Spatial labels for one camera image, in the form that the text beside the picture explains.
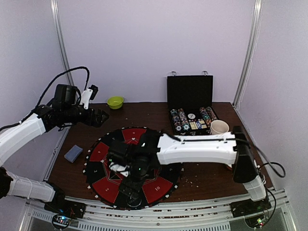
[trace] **round game board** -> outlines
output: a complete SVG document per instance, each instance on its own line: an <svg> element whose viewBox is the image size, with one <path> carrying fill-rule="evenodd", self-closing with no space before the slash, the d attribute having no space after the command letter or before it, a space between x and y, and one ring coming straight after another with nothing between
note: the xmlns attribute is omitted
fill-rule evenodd
<svg viewBox="0 0 308 231"><path fill-rule="evenodd" d="M149 128L122 128L107 133L96 141L86 156L84 175L87 176L88 189L92 189L95 198L114 208L141 209L156 205L168 198L173 190L178 187L182 164L162 166L159 170L153 170L140 191L141 204L130 207L127 204L128 197L119 192L119 185L124 178L121 173L109 169L106 156L113 140L125 143L137 144L142 134L153 132Z"/></svg>

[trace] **lime green bowl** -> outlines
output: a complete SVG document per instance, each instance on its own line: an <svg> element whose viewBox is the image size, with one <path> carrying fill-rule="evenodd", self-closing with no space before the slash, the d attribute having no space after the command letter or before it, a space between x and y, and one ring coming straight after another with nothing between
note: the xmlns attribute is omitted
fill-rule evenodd
<svg viewBox="0 0 308 231"><path fill-rule="evenodd" d="M107 104L111 109L119 109L122 107L124 98L121 96L113 96L107 100Z"/></svg>

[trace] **cup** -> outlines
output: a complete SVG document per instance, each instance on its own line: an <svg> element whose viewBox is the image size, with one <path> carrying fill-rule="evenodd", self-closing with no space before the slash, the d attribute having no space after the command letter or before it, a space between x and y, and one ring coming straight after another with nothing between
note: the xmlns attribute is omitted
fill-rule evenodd
<svg viewBox="0 0 308 231"><path fill-rule="evenodd" d="M214 120L211 123L211 135L219 135L229 131L229 125L222 120Z"/></svg>

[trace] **dark brown tabletop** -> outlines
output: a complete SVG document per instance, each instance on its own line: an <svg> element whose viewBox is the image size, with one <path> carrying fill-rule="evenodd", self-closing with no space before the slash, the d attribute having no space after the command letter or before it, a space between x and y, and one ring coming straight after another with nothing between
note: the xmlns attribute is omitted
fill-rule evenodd
<svg viewBox="0 0 308 231"><path fill-rule="evenodd" d="M103 109L110 115L110 118L101 128L78 124L70 129L54 164L49 181L62 188L68 196L95 200L95 195L87 189L86 177L82 170L86 152L98 138L122 127L146 126L156 130L163 129L169 133L172 133L172 128L168 118L167 103L125 103L123 108L119 110L111 110L103 103L91 106ZM233 126L243 127L230 103L213 103L212 107L219 119L229 124L230 129ZM74 145L83 148L84 151L74 163L70 163L64 158L64 155ZM257 163L261 164L261 159L255 150L254 155ZM179 188L165 202L214 199L247 193L242 184L233 182L232 172L224 164L185 163L184 168ZM265 169L263 171L268 182L267 186L271 187L270 178Z"/></svg>

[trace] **poker chip stack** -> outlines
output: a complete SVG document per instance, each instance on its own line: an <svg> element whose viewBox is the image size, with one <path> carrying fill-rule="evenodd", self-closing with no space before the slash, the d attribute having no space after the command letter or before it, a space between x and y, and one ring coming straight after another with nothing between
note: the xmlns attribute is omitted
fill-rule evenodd
<svg viewBox="0 0 308 231"><path fill-rule="evenodd" d="M207 107L205 110L208 113L208 115L211 117L212 121L217 120L217 117L216 117L216 115L213 112L213 109L211 107Z"/></svg>
<svg viewBox="0 0 308 231"><path fill-rule="evenodd" d="M182 124L181 124L181 121L180 121L180 118L179 118L177 110L176 109L172 109L170 111L170 113L171 113L171 116L172 116L172 121L173 121L173 125L174 125L175 129L177 131L181 131L181 129L182 129L181 125Z"/></svg>
<svg viewBox="0 0 308 231"><path fill-rule="evenodd" d="M181 120L182 125L183 125L183 129L184 129L185 131L189 130L189 129L190 129L190 126L189 126L188 119L187 119L187 117L186 117L186 115L185 115L184 110L183 110L182 108L180 108L180 109L178 110L178 113L179 113L179 117L180 117L180 120Z"/></svg>
<svg viewBox="0 0 308 231"><path fill-rule="evenodd" d="M202 118L204 119L205 121L205 124L209 127L212 120L211 120L211 117L209 116L209 114L206 112L206 109L204 107L200 107L200 114L202 116Z"/></svg>

